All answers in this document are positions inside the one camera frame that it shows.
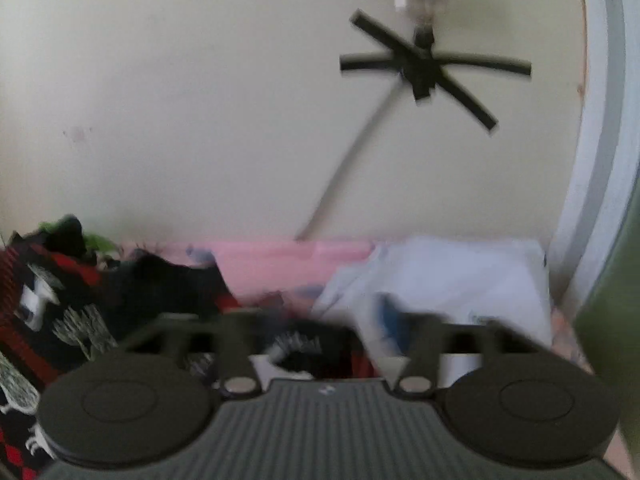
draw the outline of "green wall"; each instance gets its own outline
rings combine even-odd
[[[622,429],[640,470],[640,187],[576,331],[596,372],[622,403]]]

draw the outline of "red diamond pattern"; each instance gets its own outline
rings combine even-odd
[[[36,478],[37,473],[33,469],[29,469],[28,467],[23,468],[22,470],[22,480],[33,480]]]
[[[13,465],[21,467],[22,462],[22,454],[17,447],[14,446],[4,446],[4,450],[6,451],[6,458]]]

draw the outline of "ribbed gray surface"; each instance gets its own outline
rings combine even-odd
[[[258,399],[225,404],[194,444],[163,462],[126,471],[57,463],[39,480],[619,478],[600,460],[552,471],[491,462],[453,439],[430,405],[397,400],[377,381],[275,381]]]

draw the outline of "white door frame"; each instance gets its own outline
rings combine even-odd
[[[552,294],[570,317],[609,258],[640,162],[640,0],[585,0],[586,92],[574,169],[548,251]]]

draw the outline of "wire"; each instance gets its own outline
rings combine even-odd
[[[318,204],[312,212],[309,220],[296,235],[296,241],[308,240],[311,236],[311,233],[315,230],[316,226],[320,223],[322,218],[324,218],[326,210],[334,201],[335,196],[338,194],[338,191],[342,187],[344,178],[353,166],[356,157],[361,152],[366,142],[371,138],[372,134],[376,131],[376,128],[382,122],[385,115],[391,109],[392,105],[395,104],[396,100],[398,100],[398,98],[401,96],[403,89],[404,80],[402,79],[402,76],[400,76],[389,93],[378,105],[378,108],[376,108],[375,112],[373,112],[373,115],[364,124],[355,140],[353,141],[352,145],[345,153],[340,164],[338,165],[338,168],[335,170],[333,176],[331,177],[331,179],[329,179],[329,182],[324,188],[322,196],[320,197],[320,200],[318,201]]]

